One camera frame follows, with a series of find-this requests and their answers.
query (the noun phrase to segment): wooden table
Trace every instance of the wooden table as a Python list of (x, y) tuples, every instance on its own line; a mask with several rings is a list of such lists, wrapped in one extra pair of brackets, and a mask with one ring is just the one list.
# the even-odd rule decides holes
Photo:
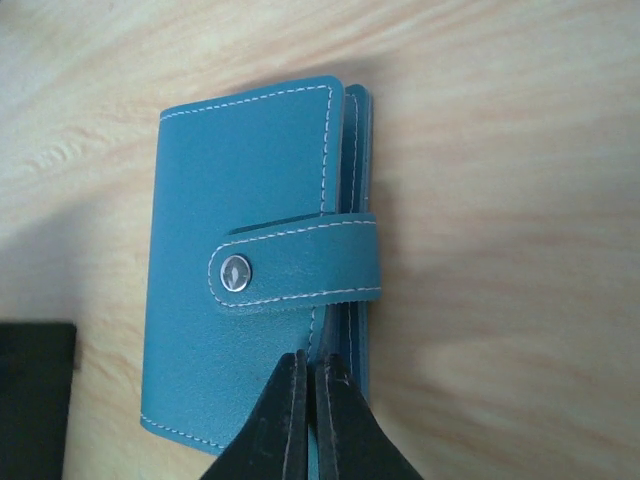
[(65, 478), (212, 461), (138, 424), (158, 114), (315, 73), (375, 96), (388, 435), (427, 479), (640, 478), (639, 25), (633, 0), (0, 2), (0, 317), (79, 326)]

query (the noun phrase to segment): black object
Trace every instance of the black object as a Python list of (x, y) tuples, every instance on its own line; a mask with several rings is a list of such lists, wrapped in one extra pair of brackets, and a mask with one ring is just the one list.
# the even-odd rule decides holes
[(315, 366), (313, 384), (307, 369), (303, 350), (282, 356), (244, 427), (200, 480), (306, 480), (314, 407), (321, 480), (422, 478), (382, 432), (339, 355)]
[(62, 478), (76, 327), (0, 323), (0, 479)]

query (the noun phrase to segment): blue strap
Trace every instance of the blue strap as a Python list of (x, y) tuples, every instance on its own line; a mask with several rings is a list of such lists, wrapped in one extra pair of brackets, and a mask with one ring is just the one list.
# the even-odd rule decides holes
[[(226, 290), (220, 279), (231, 255), (251, 266), (251, 281), (240, 292)], [(375, 300), (375, 216), (326, 215), (228, 235), (212, 252), (208, 283), (214, 304), (241, 314)]]

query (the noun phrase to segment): snap button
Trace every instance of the snap button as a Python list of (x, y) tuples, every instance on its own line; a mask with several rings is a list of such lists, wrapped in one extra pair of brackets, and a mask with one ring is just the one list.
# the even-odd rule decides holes
[(241, 255), (231, 255), (220, 267), (220, 281), (230, 292), (241, 292), (251, 280), (251, 265)]

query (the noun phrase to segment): blue wallet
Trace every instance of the blue wallet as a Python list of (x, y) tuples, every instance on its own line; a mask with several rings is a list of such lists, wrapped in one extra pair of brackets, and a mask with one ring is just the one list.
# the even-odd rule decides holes
[(162, 112), (141, 424), (220, 454), (281, 355), (339, 352), (366, 395), (372, 102), (334, 77)]

